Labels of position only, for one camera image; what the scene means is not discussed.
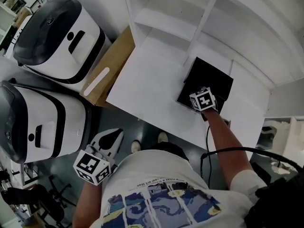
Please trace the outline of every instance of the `white sticker strip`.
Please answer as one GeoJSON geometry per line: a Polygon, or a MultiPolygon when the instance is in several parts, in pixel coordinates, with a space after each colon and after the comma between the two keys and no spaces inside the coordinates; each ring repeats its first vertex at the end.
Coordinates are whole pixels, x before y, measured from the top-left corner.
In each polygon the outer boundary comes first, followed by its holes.
{"type": "Polygon", "coordinates": [[[110,72],[110,69],[106,67],[101,73],[93,80],[93,82],[84,91],[84,96],[88,96],[91,91],[98,85],[98,83],[110,72]]]}

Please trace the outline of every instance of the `fiducial marker cube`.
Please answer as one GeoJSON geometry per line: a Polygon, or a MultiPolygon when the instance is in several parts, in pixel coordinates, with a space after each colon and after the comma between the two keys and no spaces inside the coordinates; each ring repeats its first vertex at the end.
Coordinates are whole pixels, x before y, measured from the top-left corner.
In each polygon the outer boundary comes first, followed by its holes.
{"type": "Polygon", "coordinates": [[[80,151],[73,167],[80,178],[96,186],[111,174],[110,162],[83,150],[80,151]]]}
{"type": "Polygon", "coordinates": [[[190,95],[192,107],[197,111],[203,111],[211,107],[215,107],[215,98],[210,91],[210,88],[204,88],[190,95]]]}

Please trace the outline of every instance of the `white shoe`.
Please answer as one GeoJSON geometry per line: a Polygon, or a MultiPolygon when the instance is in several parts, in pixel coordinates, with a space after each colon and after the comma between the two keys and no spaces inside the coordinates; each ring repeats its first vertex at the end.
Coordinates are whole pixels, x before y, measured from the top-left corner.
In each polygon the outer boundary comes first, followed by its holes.
{"type": "Polygon", "coordinates": [[[135,153],[141,150],[141,143],[138,140],[134,140],[131,144],[131,152],[135,153]]]}
{"type": "Polygon", "coordinates": [[[168,136],[165,132],[161,132],[159,135],[158,135],[158,138],[157,138],[157,142],[158,143],[161,143],[161,142],[168,142],[168,136]]]}

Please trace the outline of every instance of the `black cable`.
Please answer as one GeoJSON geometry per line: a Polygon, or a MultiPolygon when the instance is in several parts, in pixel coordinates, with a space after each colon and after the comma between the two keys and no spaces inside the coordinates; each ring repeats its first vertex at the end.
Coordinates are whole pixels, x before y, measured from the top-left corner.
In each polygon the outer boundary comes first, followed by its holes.
{"type": "MultiPolygon", "coordinates": [[[[210,126],[207,129],[207,135],[206,135],[206,147],[207,147],[207,153],[209,153],[209,146],[208,146],[208,134],[209,134],[210,126]]],[[[210,164],[210,172],[209,172],[209,178],[208,178],[208,187],[210,188],[210,180],[211,180],[211,172],[212,172],[212,165],[211,165],[211,158],[209,155],[209,164],[210,164]]]]}
{"type": "Polygon", "coordinates": [[[203,159],[207,158],[208,156],[210,157],[210,155],[212,155],[212,154],[221,153],[221,152],[229,152],[229,151],[249,151],[249,152],[253,152],[253,153],[256,153],[256,154],[261,154],[261,155],[264,155],[264,156],[271,157],[271,158],[273,158],[275,160],[278,160],[280,162],[288,163],[292,167],[294,167],[297,170],[297,172],[302,172],[303,171],[303,168],[301,166],[299,166],[294,161],[292,161],[288,158],[285,158],[282,155],[271,153],[271,152],[268,152],[268,151],[265,151],[265,150],[259,150],[259,149],[248,148],[248,147],[232,147],[232,148],[226,148],[226,149],[222,149],[222,150],[217,150],[217,151],[204,153],[204,154],[202,154],[200,160],[202,162],[203,159]]]}

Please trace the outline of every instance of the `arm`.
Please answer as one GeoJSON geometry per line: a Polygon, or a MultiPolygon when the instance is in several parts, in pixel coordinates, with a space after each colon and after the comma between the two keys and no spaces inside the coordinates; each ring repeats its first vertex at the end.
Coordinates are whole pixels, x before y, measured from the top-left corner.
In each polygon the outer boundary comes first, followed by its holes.
{"type": "Polygon", "coordinates": [[[100,217],[102,185],[86,182],[73,216],[73,228],[89,228],[100,217]]]}
{"type": "MultiPolygon", "coordinates": [[[[216,150],[242,147],[241,143],[216,111],[207,109],[202,113],[209,122],[216,150]]],[[[252,170],[245,151],[219,153],[218,161],[229,187],[236,174],[243,170],[252,170]]]]}

